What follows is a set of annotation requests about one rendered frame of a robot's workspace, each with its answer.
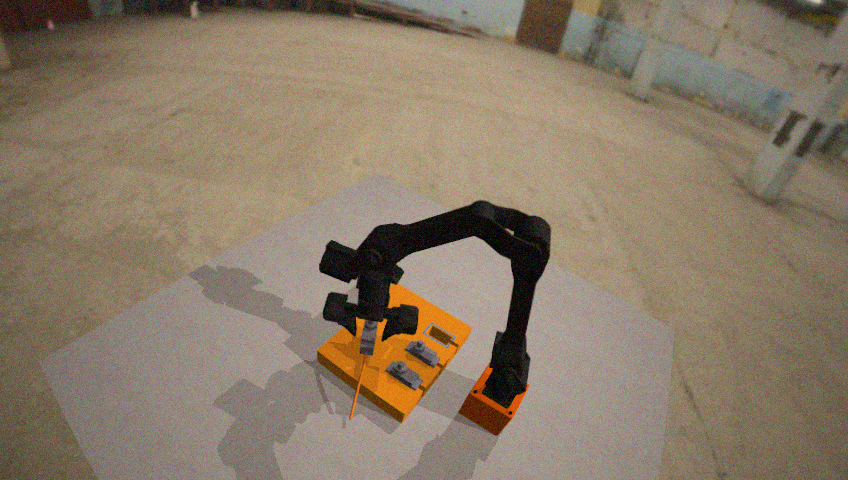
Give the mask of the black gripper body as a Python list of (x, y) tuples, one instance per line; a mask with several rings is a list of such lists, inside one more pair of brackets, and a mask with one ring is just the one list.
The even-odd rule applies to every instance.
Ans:
[(387, 308), (388, 294), (381, 299), (370, 299), (358, 291), (356, 304), (346, 303), (348, 295), (330, 292), (323, 309), (325, 321), (350, 321), (351, 316), (358, 319), (382, 322), (389, 319), (390, 327), (396, 327), (400, 334), (416, 334), (419, 309), (417, 306), (400, 304), (399, 307)]

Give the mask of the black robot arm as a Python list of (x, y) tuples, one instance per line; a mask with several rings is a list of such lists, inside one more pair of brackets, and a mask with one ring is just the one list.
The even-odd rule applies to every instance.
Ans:
[(414, 252), (472, 236), (511, 260), (514, 286), (507, 327), (496, 332), (489, 366), (493, 369), (482, 391), (509, 408), (515, 396), (526, 392), (531, 360), (526, 331), (536, 284), (550, 258), (551, 227), (541, 217), (477, 200), (412, 224), (378, 225), (357, 250), (331, 240), (319, 271), (347, 283), (358, 277), (356, 288), (362, 295), (381, 299), (388, 294), (389, 303), (390, 283), (397, 285), (404, 274), (396, 263)]

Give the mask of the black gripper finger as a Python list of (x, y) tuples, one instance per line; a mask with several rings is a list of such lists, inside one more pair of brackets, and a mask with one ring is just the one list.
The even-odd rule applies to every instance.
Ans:
[(348, 321), (340, 321), (337, 323), (338, 325), (342, 325), (346, 328), (353, 336), (356, 337), (356, 317), (351, 316), (351, 320)]
[(396, 327), (390, 327), (389, 319), (387, 319), (384, 331), (382, 333), (381, 342), (385, 341), (386, 339), (388, 339), (389, 337), (391, 337), (393, 335), (401, 335), (401, 334), (397, 331)]

